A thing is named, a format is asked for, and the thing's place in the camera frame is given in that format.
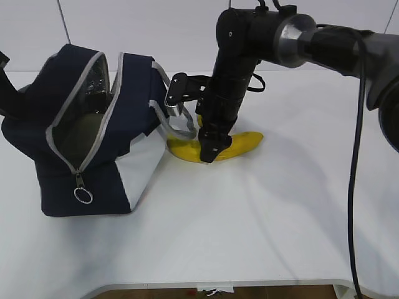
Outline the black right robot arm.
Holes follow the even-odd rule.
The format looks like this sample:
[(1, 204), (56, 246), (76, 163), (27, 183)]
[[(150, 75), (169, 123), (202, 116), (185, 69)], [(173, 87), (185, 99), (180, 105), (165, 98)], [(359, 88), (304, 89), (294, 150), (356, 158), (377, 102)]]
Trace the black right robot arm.
[(261, 61), (297, 68), (306, 62), (365, 80), (366, 106), (398, 148), (398, 36), (318, 25), (295, 6), (225, 10), (216, 25), (218, 55), (196, 111), (201, 161), (210, 163), (232, 144), (230, 131)]

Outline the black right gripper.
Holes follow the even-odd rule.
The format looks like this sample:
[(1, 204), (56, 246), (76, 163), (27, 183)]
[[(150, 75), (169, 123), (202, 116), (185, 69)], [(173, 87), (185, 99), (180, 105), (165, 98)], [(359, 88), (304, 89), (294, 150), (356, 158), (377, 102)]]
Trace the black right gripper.
[(203, 96), (196, 112), (201, 115), (199, 129), (199, 159), (212, 163), (233, 142), (230, 131), (238, 119), (238, 112), (249, 85), (249, 76), (197, 75), (198, 85), (203, 86)]

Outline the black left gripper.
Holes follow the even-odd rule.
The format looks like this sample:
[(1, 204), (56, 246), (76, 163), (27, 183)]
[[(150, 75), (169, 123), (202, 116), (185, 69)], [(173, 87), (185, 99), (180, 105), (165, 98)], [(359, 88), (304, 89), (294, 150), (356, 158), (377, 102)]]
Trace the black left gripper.
[(9, 58), (1, 52), (1, 115), (20, 117), (22, 95), (14, 88), (4, 71), (8, 62)]

